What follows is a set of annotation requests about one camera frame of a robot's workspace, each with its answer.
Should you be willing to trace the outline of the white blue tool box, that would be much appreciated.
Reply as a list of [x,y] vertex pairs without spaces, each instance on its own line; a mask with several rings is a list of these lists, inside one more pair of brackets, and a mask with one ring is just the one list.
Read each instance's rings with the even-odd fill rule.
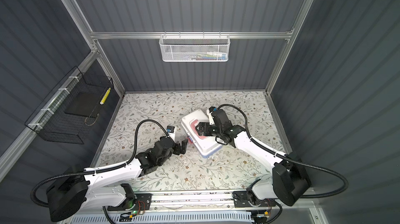
[[208,132],[209,117],[202,110],[195,110],[184,116],[181,125],[189,140],[203,158],[208,158],[222,148],[214,136]]

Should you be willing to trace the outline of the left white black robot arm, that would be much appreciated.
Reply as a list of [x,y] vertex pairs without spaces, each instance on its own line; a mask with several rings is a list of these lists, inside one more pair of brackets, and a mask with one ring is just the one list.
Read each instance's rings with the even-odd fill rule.
[[119,169],[105,166],[106,172],[100,173],[99,168],[87,168],[89,175],[56,179],[46,191],[51,221],[60,222],[81,209],[143,209],[144,202],[126,180],[155,172],[172,155],[185,154],[187,144],[187,140],[175,143],[171,137],[161,137],[153,148],[140,152],[130,163],[118,163]]

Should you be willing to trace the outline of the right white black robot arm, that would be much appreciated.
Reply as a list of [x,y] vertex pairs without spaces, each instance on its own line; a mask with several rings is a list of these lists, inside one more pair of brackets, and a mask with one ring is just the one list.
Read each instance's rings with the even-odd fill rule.
[[198,139],[214,139],[219,145],[230,145],[260,162],[272,174],[272,183],[257,179],[246,189],[246,197],[251,205],[262,201],[278,199],[287,206],[293,206],[310,187],[305,168],[278,156],[300,159],[294,154],[279,152],[258,141],[240,125],[233,125],[223,110],[211,107],[208,120],[195,119],[190,123]]

